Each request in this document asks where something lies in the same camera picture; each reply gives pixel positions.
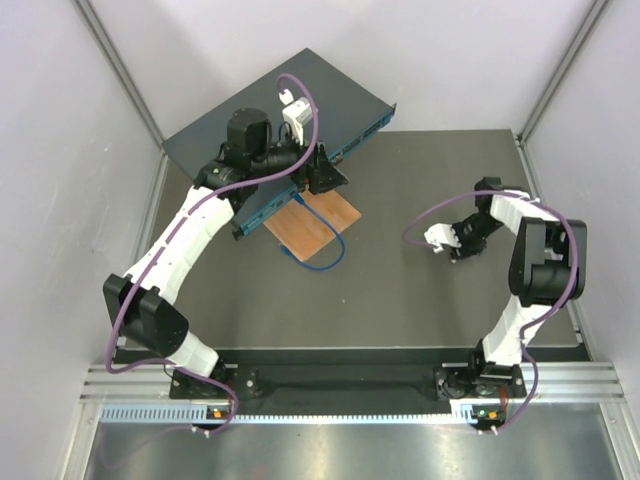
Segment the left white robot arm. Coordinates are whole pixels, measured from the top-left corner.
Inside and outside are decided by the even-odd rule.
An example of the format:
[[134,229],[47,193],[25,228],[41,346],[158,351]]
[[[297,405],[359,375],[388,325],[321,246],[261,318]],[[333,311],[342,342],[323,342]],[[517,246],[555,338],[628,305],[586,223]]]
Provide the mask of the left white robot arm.
[[108,352],[125,337],[181,368],[205,396],[226,387],[219,354],[191,332],[174,304],[188,273],[219,230],[259,185],[281,178],[322,194],[346,184],[319,141],[314,104],[302,97],[282,110],[279,137],[265,112],[242,108],[227,124],[217,155],[197,173],[180,209],[148,252],[124,274],[110,275],[103,294],[112,324]]

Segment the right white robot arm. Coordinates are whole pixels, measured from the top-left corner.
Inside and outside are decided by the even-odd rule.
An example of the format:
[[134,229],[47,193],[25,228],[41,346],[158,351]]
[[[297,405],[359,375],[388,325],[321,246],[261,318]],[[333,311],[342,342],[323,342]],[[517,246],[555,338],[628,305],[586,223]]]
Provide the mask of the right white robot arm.
[[522,349],[529,345],[566,286],[570,298],[584,290],[585,276],[571,274],[569,237],[558,218],[534,204],[528,192],[509,189],[498,177],[484,177],[474,189],[477,212],[451,227],[451,259],[476,256],[501,227],[516,237],[508,271],[511,293],[500,319],[472,351],[466,380],[476,394],[487,396],[514,381]]

